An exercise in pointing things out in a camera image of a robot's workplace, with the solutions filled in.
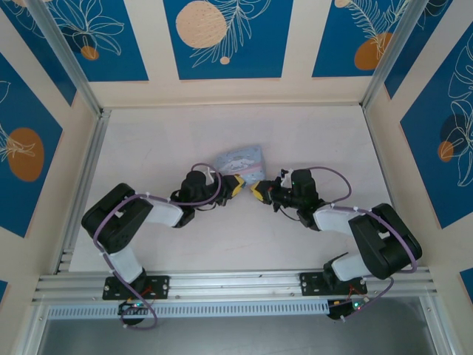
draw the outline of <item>black joint housing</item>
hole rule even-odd
[[[215,173],[214,182],[207,185],[205,174],[198,170],[193,170],[186,175],[185,180],[181,183],[180,190],[172,193],[171,200],[184,203],[197,203],[208,200],[217,192],[219,185],[217,174],[219,174],[222,180],[220,191],[208,204],[216,203],[219,206],[225,206],[227,201],[233,197],[234,190],[241,185],[241,182],[238,181],[234,175],[222,176],[220,173]],[[192,213],[190,211],[193,208],[189,207],[187,209],[188,217],[185,218],[187,221],[176,227],[184,226],[193,218],[193,216],[191,217]]]
[[[393,207],[382,203],[372,209],[372,212],[399,233],[416,260],[422,257],[421,246]],[[378,279],[384,280],[411,263],[394,235],[389,233],[389,236],[381,239],[379,234],[388,230],[374,218],[364,214],[352,218],[348,223],[365,265]]]
[[[281,170],[282,177],[287,173],[288,171]],[[312,178],[310,170],[294,170],[290,179],[292,181],[290,188],[282,187],[282,179],[277,177],[274,180],[260,181],[253,187],[253,190],[260,195],[259,199],[264,204],[272,204],[275,212],[278,212],[281,207],[297,209],[297,215],[302,225],[314,231],[319,231],[313,214],[326,203],[319,197],[316,182]]]
[[[91,238],[106,216],[123,200],[135,195],[134,189],[125,183],[119,183],[105,197],[98,201],[82,218],[81,224]],[[125,248],[136,231],[140,228],[153,205],[137,198],[128,202],[118,211],[120,217],[113,215],[98,235],[98,242],[108,254],[114,254]]]

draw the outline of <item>blue panel with flowers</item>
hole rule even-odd
[[[442,228],[473,212],[473,24],[401,121]]]
[[[30,48],[39,64],[51,78],[69,105],[74,101],[77,89],[56,58],[43,33],[31,17],[23,1],[0,0],[0,8],[5,12],[12,25]]]
[[[0,112],[0,228],[25,237],[62,128],[2,54]]]
[[[123,0],[45,2],[90,81],[147,81]]]
[[[427,2],[421,17],[417,20],[417,24],[384,82],[387,93],[391,98],[398,91],[399,86],[417,60],[417,57],[421,54],[423,47],[430,39],[430,36],[435,28],[437,28],[451,3],[452,0],[429,0]]]
[[[180,80],[281,78],[293,0],[163,0]]]

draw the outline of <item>purple cable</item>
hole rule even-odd
[[[375,220],[377,220],[380,224],[386,227],[387,230],[391,232],[392,235],[394,235],[394,237],[402,245],[402,247],[404,248],[404,251],[407,253],[407,256],[409,257],[412,268],[410,270],[400,270],[398,272],[402,274],[412,274],[417,271],[418,264],[417,264],[417,260],[414,257],[414,254],[411,252],[411,249],[409,249],[409,246],[406,244],[406,242],[404,242],[400,234],[397,233],[397,231],[393,227],[391,227],[391,225],[388,222],[383,220],[378,215],[372,213],[371,211],[367,211],[366,209],[354,209],[353,207],[338,207],[338,206],[333,206],[333,209],[338,209],[339,211],[349,211],[349,212],[357,211],[359,213],[365,213],[369,215],[371,218],[374,218]]]
[[[197,164],[194,164],[191,168],[191,170],[194,170],[196,168],[196,166],[207,166],[209,169],[211,170],[214,170],[216,172],[216,169],[211,166],[211,165],[208,165],[206,163],[197,163]],[[148,309],[149,311],[152,313],[153,315],[153,324],[148,326],[148,327],[134,327],[134,326],[128,326],[125,324],[124,320],[123,320],[123,317],[125,316],[126,312],[128,311],[128,309],[131,309],[131,308],[128,308],[126,311],[124,311],[122,314],[121,314],[121,317],[120,317],[120,321],[123,323],[124,326],[126,326],[127,328],[130,328],[130,329],[134,329],[136,331],[147,331],[147,330],[150,330],[150,329],[153,329],[153,328],[156,328],[157,326],[157,315],[156,315],[156,312],[154,311],[154,309],[152,308],[152,306],[144,299],[143,296],[141,296],[138,292],[136,292],[136,290],[130,286],[130,284],[128,284],[122,277],[119,273],[117,273],[115,270],[114,270],[114,267],[113,267],[113,264],[112,264],[112,261],[110,260],[109,258],[109,255],[105,252],[105,249],[100,245],[100,243],[98,242],[98,236],[100,235],[103,227],[112,219],[112,217],[115,215],[115,213],[118,212],[118,210],[120,210],[123,206],[125,206],[128,202],[130,201],[133,201],[137,198],[149,198],[150,200],[156,200],[156,201],[161,201],[161,202],[165,202],[165,203],[170,203],[172,205],[175,205],[175,206],[203,206],[203,205],[206,205],[207,203],[211,202],[213,199],[215,199],[218,194],[220,193],[220,189],[222,188],[222,178],[220,177],[220,174],[217,173],[217,180],[218,180],[218,187],[217,187],[217,190],[215,191],[215,193],[212,195],[212,197],[210,197],[209,199],[205,200],[205,201],[200,201],[200,202],[174,202],[174,201],[169,201],[165,198],[162,198],[162,197],[158,197],[158,196],[152,196],[152,195],[147,195],[147,194],[136,194],[136,195],[133,195],[133,196],[130,196],[128,198],[126,198],[125,200],[121,201],[118,205],[116,205],[116,207],[113,208],[113,210],[111,210],[110,213],[108,213],[108,215],[103,219],[103,221],[101,222],[101,224],[98,226],[97,230],[95,231],[94,233],[94,237],[92,239],[95,247],[101,252],[102,256],[103,256],[103,259],[105,260],[106,264],[110,267],[110,269],[112,270],[112,273],[115,277],[117,277],[117,279],[123,283],[123,285],[137,298],[139,299]]]
[[[348,179],[345,176],[343,176],[342,173],[337,172],[335,169],[327,168],[326,166],[312,166],[312,167],[307,168],[307,169],[309,169],[309,170],[327,170],[328,172],[332,172],[333,174],[338,175],[347,184],[348,193],[343,197],[340,197],[340,198],[337,198],[337,199],[333,200],[332,203],[337,203],[337,202],[346,200],[347,198],[349,198],[352,195],[352,186],[350,185],[350,182],[348,181]]]
[[[374,302],[376,302],[377,300],[379,300],[380,298],[382,298],[385,294],[387,294],[387,292],[392,288],[392,286],[394,285],[394,279],[392,277],[389,277],[389,285],[382,291],[380,292],[380,294],[378,296],[376,296],[375,298],[373,298],[372,300],[370,300],[368,303],[365,303],[361,309],[357,310],[357,311],[354,311],[353,313],[351,314],[348,314],[346,317],[343,317],[343,320],[346,320],[350,317],[353,317],[355,314],[357,313],[360,313],[362,310],[364,310],[366,307],[372,305]],[[332,308],[332,307],[337,307],[339,305],[346,305],[347,303],[351,303],[352,301],[345,301],[345,302],[341,302],[339,303],[338,305],[329,305],[329,308]]]
[[[316,169],[320,169],[320,170],[327,170],[329,172],[332,172],[334,174],[337,174],[340,178],[343,179],[343,181],[347,184],[347,187],[348,187],[348,193],[343,196],[343,197],[340,197],[340,198],[337,198],[335,199],[334,201],[332,201],[332,205],[334,203],[337,203],[337,202],[340,202],[340,201],[343,201],[343,200],[346,200],[347,198],[349,198],[352,194],[352,186],[350,185],[350,182],[348,181],[348,179],[343,176],[342,173],[340,172],[337,172],[336,170],[334,169],[331,169],[331,168],[327,168],[326,166],[312,166],[310,168],[308,168],[309,170],[316,170]],[[332,206],[333,209],[338,209],[339,211],[354,211],[354,208],[353,207],[338,207],[338,206]],[[394,237],[398,240],[398,242],[402,245],[402,247],[404,248],[404,250],[406,251],[407,255],[409,256],[409,260],[411,261],[411,265],[412,265],[412,268],[410,270],[400,270],[398,271],[399,273],[405,273],[405,274],[411,274],[411,273],[414,273],[417,271],[417,267],[418,267],[418,263],[417,263],[417,260],[415,259],[414,257],[414,254],[411,252],[411,250],[409,249],[409,246],[406,244],[406,242],[404,242],[404,240],[402,239],[402,237],[399,235],[399,233],[397,233],[396,230],[394,230],[393,227],[391,227],[390,224],[388,224],[386,221],[384,221],[381,217],[379,217],[378,215],[372,213],[371,211],[367,211],[366,209],[357,209],[358,212],[360,213],[365,213],[367,215],[369,215],[370,217],[374,218],[375,220],[377,220],[380,224],[382,224],[384,227],[386,227],[392,235],[394,235]],[[368,305],[371,305],[373,304],[375,301],[379,300],[381,297],[383,297],[391,288],[392,286],[394,285],[394,279],[392,277],[389,277],[389,279],[391,280],[391,282],[389,283],[389,285],[379,294],[377,295],[375,298],[373,298],[372,300],[370,300],[368,303],[366,303],[363,307],[361,307],[361,309],[359,311],[362,311],[363,309],[365,309]],[[346,302],[342,302],[342,303],[339,303],[338,305],[344,305],[344,304],[347,304],[348,302],[351,302],[351,301],[346,301]],[[353,313],[351,313],[350,315],[346,316],[344,319],[346,318],[349,318],[355,314],[357,314],[359,311],[355,311]]]

